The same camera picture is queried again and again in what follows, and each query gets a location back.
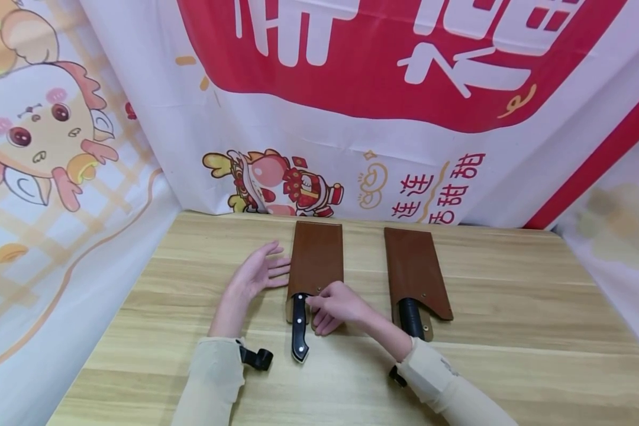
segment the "black clip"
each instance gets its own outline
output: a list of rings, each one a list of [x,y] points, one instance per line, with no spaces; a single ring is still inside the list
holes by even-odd
[[[241,362],[251,365],[251,367],[257,369],[259,372],[266,372],[270,368],[270,364],[273,362],[274,356],[271,351],[258,349],[258,353],[256,354],[253,351],[244,348],[240,341],[237,342],[239,343]]]
[[[406,387],[406,380],[403,378],[403,376],[400,376],[398,374],[398,368],[397,365],[393,365],[393,368],[391,368],[390,373],[388,373],[388,377],[392,378],[393,380],[395,380],[395,382],[400,385],[400,387],[405,388]]]

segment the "beige sleeve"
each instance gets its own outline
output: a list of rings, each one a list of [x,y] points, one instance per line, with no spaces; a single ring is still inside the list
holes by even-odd
[[[171,425],[229,425],[231,407],[242,385],[244,365],[237,340],[220,337],[199,340]]]
[[[441,414],[450,426],[511,426],[517,423],[493,400],[450,366],[439,351],[413,339],[412,351],[398,373],[421,402]]]

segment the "wooden table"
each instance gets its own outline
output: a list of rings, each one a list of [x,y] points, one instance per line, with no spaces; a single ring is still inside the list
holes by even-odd
[[[195,344],[250,251],[294,218],[185,212],[163,239],[51,418],[60,425],[170,425]],[[390,315],[385,223],[342,221],[346,282]],[[521,425],[639,425],[639,344],[556,235],[531,230],[388,224],[430,230],[454,311],[433,344]],[[233,425],[444,425],[387,372],[391,359],[348,328],[307,335],[291,359],[285,290],[254,302],[251,349],[275,354],[247,369]]]

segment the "black knife handle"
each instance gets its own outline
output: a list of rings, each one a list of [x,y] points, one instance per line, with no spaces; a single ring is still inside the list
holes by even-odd
[[[291,326],[291,355],[293,359],[299,363],[303,363],[308,355],[308,346],[305,344],[305,293],[296,293],[293,295]]]
[[[400,313],[400,327],[412,337],[424,339],[424,326],[421,323],[419,306],[414,299],[406,298],[398,302]]]

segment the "printed backdrop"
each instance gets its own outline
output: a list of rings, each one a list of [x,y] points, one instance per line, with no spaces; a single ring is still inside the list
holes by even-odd
[[[557,230],[639,337],[639,144],[568,209]]]
[[[547,228],[639,140],[639,0],[82,4],[196,211]]]
[[[45,423],[178,210],[78,0],[0,0],[0,425]]]

